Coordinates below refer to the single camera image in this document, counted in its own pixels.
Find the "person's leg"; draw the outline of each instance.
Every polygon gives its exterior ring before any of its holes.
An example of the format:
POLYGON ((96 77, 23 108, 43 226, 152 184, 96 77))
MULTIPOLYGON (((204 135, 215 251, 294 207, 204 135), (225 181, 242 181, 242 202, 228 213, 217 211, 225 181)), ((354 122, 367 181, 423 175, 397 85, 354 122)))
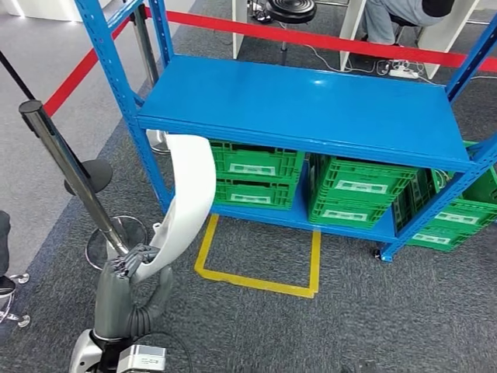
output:
POLYGON ((395 37, 390 14, 418 26, 431 26, 442 20, 425 14, 422 10, 422 0, 367 0, 364 21, 367 40, 394 44, 395 37))
POLYGON ((382 0, 385 9, 394 16, 417 26, 431 26, 442 18, 428 16, 422 10, 422 0, 382 0))
POLYGON ((393 26, 385 5, 386 1, 388 0, 366 1, 364 22, 367 33, 367 41, 379 44, 394 44, 395 42, 393 26))

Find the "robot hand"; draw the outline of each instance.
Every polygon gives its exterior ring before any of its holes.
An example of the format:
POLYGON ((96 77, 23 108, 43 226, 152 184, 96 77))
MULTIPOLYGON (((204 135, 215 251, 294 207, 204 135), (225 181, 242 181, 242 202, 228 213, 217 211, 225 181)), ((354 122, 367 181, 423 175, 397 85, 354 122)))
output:
POLYGON ((97 289, 94 331, 96 336, 112 340, 150 332, 152 323, 164 309, 164 304, 172 288, 171 268, 167 266, 161 270, 159 285, 143 307, 135 305, 130 285, 133 276, 142 263, 152 261, 158 251, 140 244, 126 256, 106 262, 97 289))

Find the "red barrier rope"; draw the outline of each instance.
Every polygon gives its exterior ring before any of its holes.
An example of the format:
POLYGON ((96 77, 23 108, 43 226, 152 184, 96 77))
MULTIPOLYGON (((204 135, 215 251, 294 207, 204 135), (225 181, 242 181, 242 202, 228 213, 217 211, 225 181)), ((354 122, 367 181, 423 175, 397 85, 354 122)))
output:
MULTIPOLYGON (((148 8, 147 15, 151 16, 150 10, 148 8)), ((191 13, 167 12, 167 15, 170 22, 180 23, 183 25, 225 31, 229 33, 241 33, 250 37, 258 37, 266 40, 311 45, 313 47, 330 49, 332 51, 350 51, 352 53, 368 54, 388 59, 429 62, 432 64, 441 64, 449 68, 458 68, 466 58, 465 54, 443 53, 412 47, 373 44, 365 41, 346 40, 339 37, 330 37, 316 33, 305 33, 296 30, 284 30, 278 27, 234 22, 228 19, 200 16, 191 13)), ((497 58, 486 58, 480 67, 480 70, 497 72, 497 58)))
MULTIPOLYGON (((112 38, 115 39, 122 30, 124 29, 129 19, 126 19, 118 25, 118 28, 112 33, 112 38)), ((49 117, 55 114, 64 101, 67 99, 71 93, 74 92, 76 87, 79 85, 84 77, 86 77, 90 70, 94 68, 99 59, 97 57, 94 49, 91 49, 86 54, 80 63, 78 64, 72 72, 71 72, 66 80, 64 80, 58 89, 51 95, 48 101, 44 104, 44 109, 48 114, 49 117)))
MULTIPOLYGON (((146 8, 146 15, 152 17, 150 8, 146 8)), ((183 25, 195 26, 204 29, 225 31, 228 33, 241 33, 250 37, 258 37, 266 40, 287 41, 293 44, 311 45, 313 47, 330 49, 332 51, 350 51, 357 54, 368 54, 383 58, 406 59, 416 62, 429 62, 441 64, 451 68, 461 66, 466 55, 456 53, 443 53, 426 51, 410 47, 395 47, 380 44, 372 44, 357 40, 345 40, 339 37, 330 37, 315 33, 305 33, 296 30, 284 30, 277 27, 252 25, 250 23, 233 22, 228 19, 199 16, 197 14, 182 12, 167 12, 170 22, 183 25)), ((129 19, 121 23, 112 33, 112 39, 118 37, 129 19)), ((66 78, 58 89, 51 96, 44 105, 44 110, 51 117, 57 112, 67 97, 74 92, 84 77, 86 77, 98 58, 94 49, 91 49, 81 60, 72 72, 66 78)), ((486 58, 480 66, 480 71, 497 72, 497 58, 486 58)))

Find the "black stool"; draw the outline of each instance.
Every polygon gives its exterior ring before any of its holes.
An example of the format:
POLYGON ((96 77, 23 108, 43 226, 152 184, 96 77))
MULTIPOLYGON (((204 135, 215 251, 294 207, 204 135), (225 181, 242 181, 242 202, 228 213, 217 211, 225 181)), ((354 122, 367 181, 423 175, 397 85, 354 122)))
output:
POLYGON ((10 231, 11 217, 5 211, 0 211, 0 299, 7 299, 7 303, 4 307, 0 307, 0 323, 5 319, 12 320, 17 321, 19 327, 23 328, 29 323, 29 316, 14 315, 11 313, 10 310, 14 300, 14 293, 17 288, 17 285, 14 280, 16 280, 19 284, 25 284, 29 280, 29 275, 6 275, 9 269, 10 255, 7 240, 10 231))
POLYGON ((394 16, 393 14, 390 14, 390 19, 391 22, 396 23, 397 25, 397 30, 395 31, 395 44, 398 44, 398 42, 400 40, 404 27, 417 27, 417 25, 406 21, 405 19, 400 18, 399 16, 394 16))
MULTIPOLYGON (((316 15, 316 3, 314 0, 267 0, 267 14, 272 19, 281 22, 284 29, 287 24, 308 23, 316 15)), ((287 62, 287 42, 281 44, 281 64, 287 62)))

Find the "desk leg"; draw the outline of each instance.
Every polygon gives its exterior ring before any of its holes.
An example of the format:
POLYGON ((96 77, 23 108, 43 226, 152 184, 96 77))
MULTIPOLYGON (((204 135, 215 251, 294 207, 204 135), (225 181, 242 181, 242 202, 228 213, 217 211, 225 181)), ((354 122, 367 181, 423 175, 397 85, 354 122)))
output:
MULTIPOLYGON (((350 0, 343 19, 342 30, 340 31, 341 39, 354 40, 356 37, 359 24, 364 12, 364 5, 367 0, 350 0)), ((340 51, 340 70, 344 71, 348 60, 350 52, 340 51)))
MULTIPOLYGON (((232 0, 233 21, 247 23, 247 0, 232 0)), ((233 58, 238 58, 238 52, 244 41, 244 35, 233 34, 233 58)))

